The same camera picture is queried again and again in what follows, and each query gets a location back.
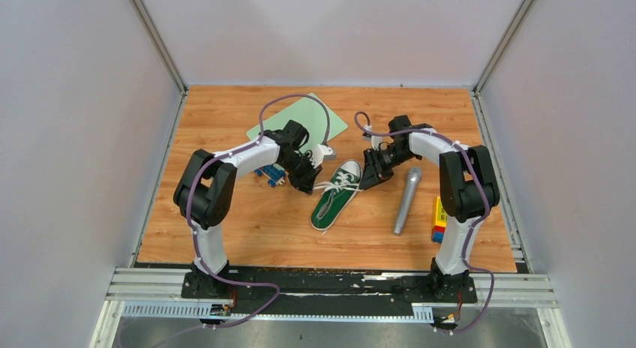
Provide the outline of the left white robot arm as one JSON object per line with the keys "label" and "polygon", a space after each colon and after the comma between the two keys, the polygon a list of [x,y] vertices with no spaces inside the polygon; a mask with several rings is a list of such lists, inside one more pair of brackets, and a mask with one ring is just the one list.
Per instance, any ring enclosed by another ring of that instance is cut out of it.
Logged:
{"label": "left white robot arm", "polygon": [[227,296],[235,282],[227,275],[222,223],[228,215],[238,179],[259,168],[277,164],[298,191],[312,194],[325,156],[332,149],[315,145],[302,153],[309,133],[290,120],[279,130],[265,130],[257,138],[230,150],[191,156],[173,194],[173,202],[191,229],[195,257],[184,276],[181,295],[188,299]]}

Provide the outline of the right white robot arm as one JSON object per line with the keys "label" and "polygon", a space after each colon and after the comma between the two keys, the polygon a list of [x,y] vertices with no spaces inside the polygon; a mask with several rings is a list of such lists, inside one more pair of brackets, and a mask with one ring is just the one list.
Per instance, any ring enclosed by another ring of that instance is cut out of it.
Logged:
{"label": "right white robot arm", "polygon": [[395,167],[412,158],[425,158],[438,167],[447,227],[422,289],[436,302],[463,298],[470,272],[477,269],[470,264],[477,232],[500,201],[488,148],[449,139],[429,124],[412,124],[407,115],[394,117],[387,133],[374,132],[370,124],[358,128],[372,143],[363,152],[363,191],[388,181]]}

